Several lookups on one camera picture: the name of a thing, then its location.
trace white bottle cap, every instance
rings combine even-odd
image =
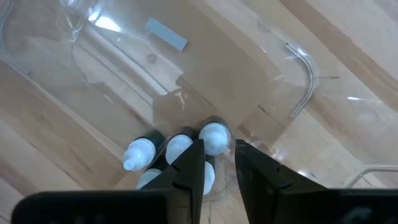
[[[143,186],[147,185],[151,180],[155,179],[160,175],[162,171],[158,169],[148,169],[139,178],[136,189],[141,189]]]
[[[205,186],[203,188],[203,194],[210,193],[210,190],[216,180],[216,174],[214,167],[207,161],[205,161]]]
[[[174,136],[166,146],[167,163],[171,165],[192,144],[192,139],[184,134]]]
[[[125,170],[141,170],[148,166],[155,157],[155,145],[146,138],[133,141],[124,153],[123,167]]]
[[[199,133],[199,139],[205,142],[205,152],[217,156],[228,148],[231,134],[226,126],[220,123],[209,123]]]

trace wooden floor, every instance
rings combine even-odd
[[[71,42],[59,44],[57,14],[27,16],[52,12],[53,1],[15,2],[4,49],[25,75],[0,62],[0,223],[35,192],[133,189],[140,173],[121,160],[134,138],[150,128],[170,135],[211,115],[227,120],[234,138],[327,187],[344,187],[369,164],[398,165],[395,0],[120,0],[106,9],[120,32],[152,16],[187,47],[88,26],[72,58]],[[318,82],[295,119],[307,74],[286,42],[312,56]],[[231,165],[221,167],[227,184]],[[397,186],[395,174],[356,184]],[[247,223],[238,188],[204,203],[201,222]]]

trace small plastic bottle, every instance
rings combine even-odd
[[[215,172],[215,157],[206,155],[205,158],[205,183],[203,188],[203,195],[210,193],[213,187],[214,181],[216,180]]]
[[[124,153],[124,169],[137,171],[148,166],[163,142],[164,137],[157,130],[149,131],[143,137],[134,140]]]
[[[205,143],[206,154],[217,156],[228,148],[231,133],[221,118],[212,117],[212,121],[201,129],[199,139],[203,139]]]
[[[181,132],[171,138],[166,146],[166,160],[171,165],[196,139],[198,133],[191,127],[183,127]]]
[[[156,158],[147,168],[147,170],[145,170],[145,172],[140,176],[136,189],[139,190],[143,186],[147,185],[151,180],[160,175],[168,166],[169,165],[166,161],[165,154],[160,152],[158,158]]]

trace white cap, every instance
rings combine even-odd
[[[158,169],[148,169],[139,178],[136,189],[141,189],[143,186],[147,185],[151,180],[155,179],[160,175],[162,171]]]
[[[155,153],[155,145],[150,140],[146,138],[136,139],[124,153],[123,167],[125,170],[141,170],[152,162]]]
[[[205,152],[217,156],[228,148],[231,134],[226,126],[220,123],[209,123],[199,133],[199,139],[205,142]]]
[[[210,192],[215,180],[216,174],[214,167],[209,162],[205,161],[205,186],[203,188],[203,195]]]
[[[171,165],[192,144],[192,139],[184,134],[174,136],[166,146],[167,163]]]

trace plastic wrap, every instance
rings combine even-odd
[[[244,138],[303,175],[317,176],[313,179],[321,184],[340,187],[362,163],[353,167],[352,152],[333,154],[336,142],[316,140],[328,136],[317,130],[321,121],[306,119],[308,102],[314,95],[318,101],[327,95],[329,106],[364,102],[350,105],[367,116],[352,122],[378,125],[363,112],[378,102],[345,95],[342,78],[324,71],[245,2],[8,0],[1,11],[3,59],[85,121],[86,129],[95,130],[120,159],[123,149],[149,129],[170,136],[217,115],[234,138]],[[151,18],[187,44],[178,49],[155,35],[146,26]],[[351,118],[331,116],[342,123]],[[216,157],[216,183],[205,200],[221,199],[234,186],[233,151],[231,145]],[[328,156],[345,168],[322,166]]]

